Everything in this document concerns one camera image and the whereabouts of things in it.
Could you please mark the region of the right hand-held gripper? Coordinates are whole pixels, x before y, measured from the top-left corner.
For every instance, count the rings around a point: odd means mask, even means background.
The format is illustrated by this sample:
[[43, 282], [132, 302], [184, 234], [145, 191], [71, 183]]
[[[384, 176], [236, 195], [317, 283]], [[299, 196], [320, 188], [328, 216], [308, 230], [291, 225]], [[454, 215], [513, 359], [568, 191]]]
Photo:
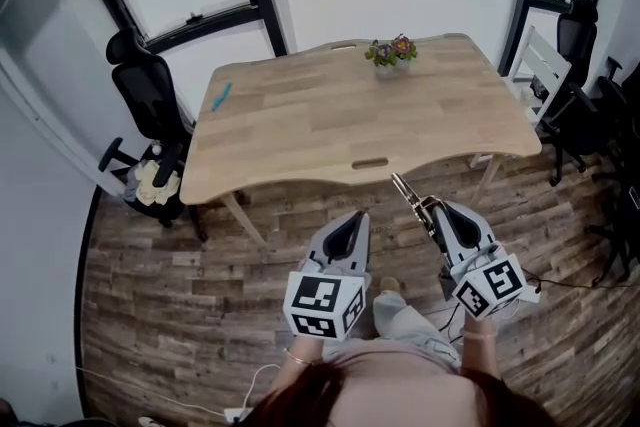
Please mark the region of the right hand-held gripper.
[[485, 319], [514, 301], [537, 304], [541, 287], [527, 283], [514, 254], [495, 242], [484, 217], [468, 207], [444, 201], [431, 210], [437, 245], [455, 283], [452, 297], [473, 319]]

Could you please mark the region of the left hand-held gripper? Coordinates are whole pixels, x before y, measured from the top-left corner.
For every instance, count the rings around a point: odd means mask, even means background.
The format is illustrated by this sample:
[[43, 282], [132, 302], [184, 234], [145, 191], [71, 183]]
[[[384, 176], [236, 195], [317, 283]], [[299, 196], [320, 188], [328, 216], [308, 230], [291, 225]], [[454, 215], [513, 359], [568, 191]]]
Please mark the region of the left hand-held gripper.
[[366, 306], [370, 256], [370, 215], [363, 210], [334, 219], [311, 237], [308, 260], [289, 274], [283, 303], [294, 335], [348, 337]]

